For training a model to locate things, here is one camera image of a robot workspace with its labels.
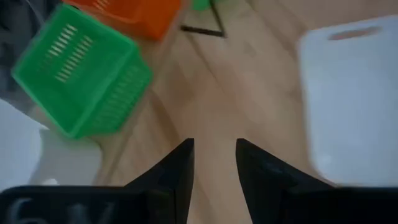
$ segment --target white cutting board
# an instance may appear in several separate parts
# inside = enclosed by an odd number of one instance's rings
[[[310,31],[300,69],[316,170],[340,185],[398,186],[398,16]]]

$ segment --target orange basket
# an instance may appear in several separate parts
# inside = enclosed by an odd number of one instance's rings
[[[180,9],[180,0],[63,0],[129,36],[159,40]]]

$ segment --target black base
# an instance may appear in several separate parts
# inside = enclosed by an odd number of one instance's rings
[[[226,38],[226,32],[224,29],[224,25],[221,21],[220,15],[218,14],[215,0],[210,0],[210,7],[211,7],[211,11],[213,12],[213,15],[216,19],[218,28],[220,30],[202,29],[202,28],[190,27],[190,26],[186,26],[186,25],[182,25],[181,30],[184,32],[191,32],[191,33],[196,33],[196,34],[204,34],[204,35],[211,35],[211,36],[215,36],[215,37]]]

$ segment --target green plastic basket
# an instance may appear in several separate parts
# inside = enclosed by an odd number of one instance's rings
[[[117,131],[152,80],[128,37],[63,4],[14,78],[70,138]]]

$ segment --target white object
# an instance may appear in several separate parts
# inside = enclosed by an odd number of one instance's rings
[[[316,170],[340,185],[398,186],[398,17],[310,31],[300,65]]]
[[[72,141],[0,100],[0,191],[27,184],[91,185],[101,150]]]

